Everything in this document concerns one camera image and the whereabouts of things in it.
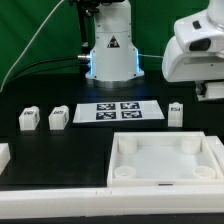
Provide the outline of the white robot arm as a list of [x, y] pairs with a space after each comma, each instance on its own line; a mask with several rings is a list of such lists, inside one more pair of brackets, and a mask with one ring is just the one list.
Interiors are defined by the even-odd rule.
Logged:
[[[142, 77], [138, 49], [131, 38], [129, 0], [101, 4], [94, 25], [87, 80], [113, 88]], [[224, 0], [209, 0], [205, 10], [175, 22], [162, 73], [169, 82], [195, 82], [200, 100], [224, 98]]]

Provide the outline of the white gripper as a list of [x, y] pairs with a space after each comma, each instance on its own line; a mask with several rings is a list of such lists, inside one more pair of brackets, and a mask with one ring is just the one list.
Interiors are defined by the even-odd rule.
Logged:
[[[206, 10], [175, 22], [162, 72], [168, 82], [224, 79], [224, 30], [211, 22]], [[205, 96], [205, 83], [196, 87]]]

